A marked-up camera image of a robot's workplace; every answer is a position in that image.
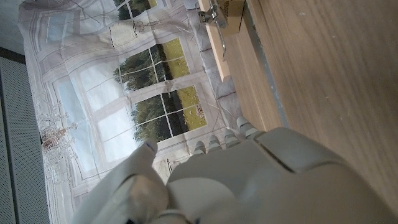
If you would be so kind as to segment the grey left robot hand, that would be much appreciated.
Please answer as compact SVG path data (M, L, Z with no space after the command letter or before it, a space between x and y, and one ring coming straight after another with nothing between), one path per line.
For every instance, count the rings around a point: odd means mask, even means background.
M239 117L240 141L212 136L163 181L145 140L88 194L73 223L396 223L397 214L339 155L287 128Z

